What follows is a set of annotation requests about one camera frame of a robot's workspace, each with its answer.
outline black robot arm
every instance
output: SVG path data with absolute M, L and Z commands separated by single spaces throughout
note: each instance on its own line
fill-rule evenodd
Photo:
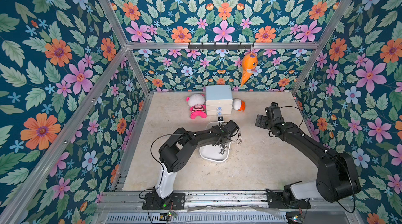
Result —
M 356 166 L 349 154 L 338 154 L 307 136 L 294 123 L 284 122 L 277 103 L 271 103 L 265 111 L 267 116 L 258 115 L 256 126 L 268 129 L 274 136 L 296 147 L 317 166 L 316 186 L 326 201 L 334 202 L 360 192 Z
M 159 148 L 159 160 L 168 172 L 177 172 L 187 164 L 196 148 L 229 142 L 230 137 L 236 135 L 238 130 L 239 126 L 232 120 L 223 126 L 212 126 L 204 131 L 186 131 L 179 128 Z

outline metal vent grille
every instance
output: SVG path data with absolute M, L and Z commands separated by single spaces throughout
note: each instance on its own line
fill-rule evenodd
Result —
M 149 213 L 153 223 L 159 221 L 159 213 Z M 232 213 L 179 213 L 170 222 L 175 223 L 284 223 L 286 217 L 277 218 L 262 212 L 232 212 Z M 150 223 L 148 213 L 110 213 L 107 224 Z

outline white plush toy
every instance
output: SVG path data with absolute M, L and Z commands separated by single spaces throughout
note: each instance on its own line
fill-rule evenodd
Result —
M 197 116 L 202 118 L 207 117 L 207 107 L 204 105 L 205 97 L 202 94 L 194 94 L 187 97 L 188 105 L 190 106 L 191 115 L 190 118 L 194 119 Z

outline white arm segment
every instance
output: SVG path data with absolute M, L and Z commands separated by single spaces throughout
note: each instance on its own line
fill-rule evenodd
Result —
M 296 199 L 320 199 L 322 196 L 318 192 L 316 181 L 299 182 L 290 186 L 292 194 Z
M 177 172 L 168 172 L 165 164 L 162 163 L 163 169 L 159 171 L 158 183 L 155 185 L 156 192 L 162 199 L 168 197 L 173 192 L 173 183 L 176 179 Z

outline beige floor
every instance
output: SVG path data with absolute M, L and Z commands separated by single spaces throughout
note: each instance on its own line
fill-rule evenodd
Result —
M 158 180 L 160 165 L 149 154 L 151 143 L 159 136 L 183 127 L 188 131 L 204 130 L 216 116 L 190 119 L 186 102 L 188 93 L 155 93 L 125 181 L 124 191 L 150 188 Z M 261 190 L 283 189 L 284 185 L 316 179 L 317 168 L 296 148 L 278 138 L 268 136 L 268 130 L 255 126 L 257 114 L 265 115 L 271 102 L 279 106 L 295 106 L 290 92 L 234 92 L 243 100 L 245 112 L 232 111 L 224 120 L 236 122 L 243 142 L 232 142 L 228 160 L 215 163 L 204 160 L 196 149 L 187 165 L 177 173 L 174 190 Z M 282 108 L 285 121 L 300 124 L 302 118 L 295 108 Z M 308 133 L 305 124 L 301 129 Z M 168 136 L 152 147 L 159 157 L 159 147 Z

